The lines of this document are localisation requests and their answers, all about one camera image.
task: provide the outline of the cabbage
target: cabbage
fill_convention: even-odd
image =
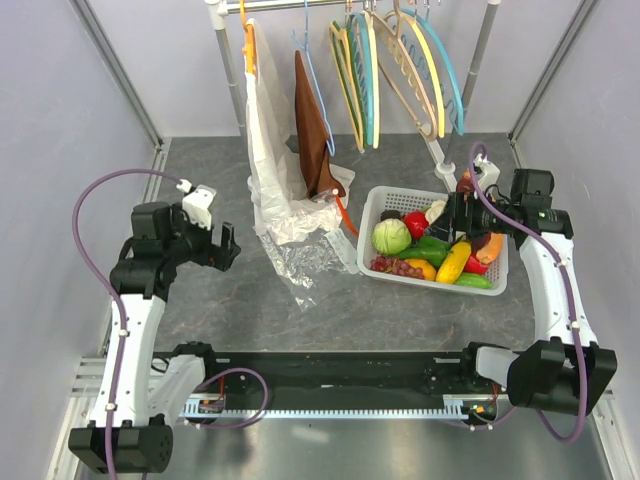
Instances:
[[[373,229],[371,241],[382,255],[395,255],[411,245],[411,234],[402,220],[388,218]]]

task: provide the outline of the green cucumber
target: green cucumber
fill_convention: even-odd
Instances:
[[[438,268],[442,265],[442,262],[444,262],[444,259],[447,256],[447,251],[442,247],[413,247],[407,248],[394,256],[398,257],[400,260],[420,258]]]
[[[473,287],[473,288],[493,288],[491,282],[487,277],[478,275],[477,273],[463,272],[458,277],[458,280],[454,282],[454,285],[460,287]]]
[[[440,247],[444,248],[446,251],[451,250],[451,245],[449,242],[445,242],[444,240],[440,240],[436,237],[422,237],[418,240],[418,247]]]

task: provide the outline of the red pepper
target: red pepper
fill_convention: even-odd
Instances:
[[[484,275],[487,270],[489,270],[489,265],[478,260],[475,253],[471,254],[469,260],[467,260],[467,264],[464,266],[464,271],[467,273],[477,273],[479,275]]]
[[[429,222],[423,212],[407,213],[404,216],[404,224],[409,229],[409,233],[414,240],[422,238],[424,231],[429,226]]]

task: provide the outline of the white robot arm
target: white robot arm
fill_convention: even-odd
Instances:
[[[167,467],[173,446],[172,427],[190,394],[215,372],[210,345],[189,343],[173,351],[162,379],[149,392],[149,374],[158,324],[164,313],[169,287],[177,267],[193,262],[226,271],[240,248],[233,227],[224,223],[221,244],[211,243],[210,208],[215,190],[183,181],[186,196],[169,205],[154,202],[133,209],[133,236],[123,247],[110,283],[119,294],[127,314],[127,328],[112,302],[110,344],[125,335],[126,348],[110,348],[96,403],[86,428],[69,436],[69,448],[96,472],[106,473],[105,432],[108,413],[118,472],[161,472]],[[116,398],[109,401],[114,371],[120,364]]]
[[[551,172],[517,169],[511,198],[492,202],[493,209],[498,210],[502,218],[484,205],[486,199],[481,201],[468,193],[450,194],[442,220],[438,219],[439,225],[435,225],[434,230],[463,231],[470,238],[488,232],[507,234],[515,239],[529,276],[535,315],[533,345],[515,353],[498,346],[472,343],[467,351],[474,359],[474,371],[505,387],[515,406],[576,414],[580,386],[577,358],[583,355],[588,414],[613,377],[617,360],[615,352],[598,347],[587,321],[573,268],[573,229],[567,212],[551,209],[553,185]],[[559,254],[561,263],[556,263],[542,243],[515,228],[516,222],[541,236]],[[570,319],[560,265],[566,268],[569,278],[575,319]],[[574,341],[576,329],[579,342]]]

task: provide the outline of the white basket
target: white basket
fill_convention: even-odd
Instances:
[[[450,292],[466,293],[471,295],[500,295],[507,288],[507,274],[509,273],[509,258],[507,239],[502,247],[502,251],[496,260],[491,264],[485,277],[487,277],[493,288],[472,288],[450,285],[447,283],[430,282],[416,278],[401,277],[388,273],[374,272],[369,269],[371,260],[378,256],[378,252],[371,243],[373,228],[380,222],[380,214],[385,210],[398,210],[402,214],[407,214],[415,210],[421,210],[431,205],[436,200],[446,200],[447,195],[443,193],[422,192],[420,190],[410,190],[408,188],[376,187],[369,192],[367,203],[362,212],[360,222],[360,236],[358,238],[358,267],[365,275],[388,282],[406,283],[419,287],[437,288]]]

